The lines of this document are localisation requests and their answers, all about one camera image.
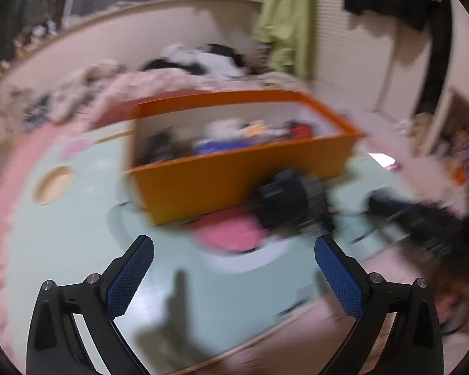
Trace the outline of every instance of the table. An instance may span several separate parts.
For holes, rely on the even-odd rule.
[[[121,122],[84,135],[98,139],[129,130]],[[207,252],[191,241],[180,224],[153,227],[129,199],[121,176],[126,139],[90,146],[68,162],[60,158],[66,143],[54,145],[31,172],[13,217],[8,239],[8,312],[13,349],[24,365],[29,323],[40,285],[80,283],[101,273],[140,234],[154,240],[155,259],[127,313],[115,320],[130,347],[151,373],[167,373],[211,358],[268,330],[279,313],[303,298],[325,290],[314,259],[314,239],[285,238],[257,252],[226,256]],[[56,166],[74,170],[69,190],[48,205],[33,200],[35,186]],[[388,185],[413,198],[395,174],[385,171],[365,151],[351,158],[347,173],[333,179],[330,200],[348,210],[364,208],[366,193]],[[384,235],[365,233],[363,217],[338,221],[336,241],[362,261],[382,249]],[[108,373],[91,341],[83,318],[76,322],[95,368]]]

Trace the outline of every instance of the blue gripper pad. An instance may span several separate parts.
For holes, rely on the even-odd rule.
[[[316,240],[315,259],[344,313],[359,320],[365,309],[361,288],[323,237]]]
[[[106,311],[111,318],[123,316],[154,258],[154,244],[146,238],[130,257],[106,294]]]

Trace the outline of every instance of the silver bolt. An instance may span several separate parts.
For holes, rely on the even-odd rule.
[[[52,285],[54,284],[54,282],[52,280],[46,280],[44,283],[42,283],[42,289],[43,290],[49,290]]]
[[[368,277],[370,278],[370,280],[373,283],[380,283],[384,280],[382,275],[380,273],[377,273],[377,272],[372,272],[370,275],[368,275]]]
[[[418,287],[420,288],[426,288],[429,286],[429,284],[427,283],[427,281],[425,279],[422,279],[422,278],[419,278],[416,280],[416,283],[418,285]]]
[[[91,273],[87,278],[85,279],[88,283],[96,283],[100,278],[100,275],[98,273]]]

